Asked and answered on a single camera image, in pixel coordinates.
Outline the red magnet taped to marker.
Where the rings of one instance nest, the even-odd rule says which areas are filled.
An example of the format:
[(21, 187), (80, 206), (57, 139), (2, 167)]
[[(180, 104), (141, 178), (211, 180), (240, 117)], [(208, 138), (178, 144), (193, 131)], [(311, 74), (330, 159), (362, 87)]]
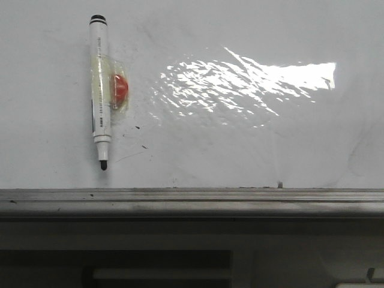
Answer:
[(121, 74), (113, 74), (110, 79), (111, 105), (114, 110), (120, 109), (128, 97), (128, 82)]

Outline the white whiteboard marker pen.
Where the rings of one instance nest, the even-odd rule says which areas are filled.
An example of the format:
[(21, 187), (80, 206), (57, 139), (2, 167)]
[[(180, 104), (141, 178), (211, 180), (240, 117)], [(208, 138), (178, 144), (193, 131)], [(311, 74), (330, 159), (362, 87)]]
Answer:
[(107, 21), (95, 14), (89, 21), (91, 56), (92, 133), (97, 159), (102, 171), (107, 170), (112, 141), (110, 108), (110, 70), (108, 59)]

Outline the aluminium whiteboard marker tray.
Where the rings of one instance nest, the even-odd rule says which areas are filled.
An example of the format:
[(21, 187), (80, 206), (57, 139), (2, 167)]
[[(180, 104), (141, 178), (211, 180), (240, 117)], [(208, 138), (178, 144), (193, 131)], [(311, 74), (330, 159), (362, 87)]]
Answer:
[(1, 190), (3, 219), (382, 218), (367, 188), (47, 188)]

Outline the grey whiteboard stand frame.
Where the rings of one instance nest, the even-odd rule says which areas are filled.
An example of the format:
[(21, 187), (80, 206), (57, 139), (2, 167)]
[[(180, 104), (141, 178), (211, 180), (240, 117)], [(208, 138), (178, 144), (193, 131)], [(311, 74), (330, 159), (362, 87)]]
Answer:
[(382, 287), (383, 221), (6, 221), (2, 287)]

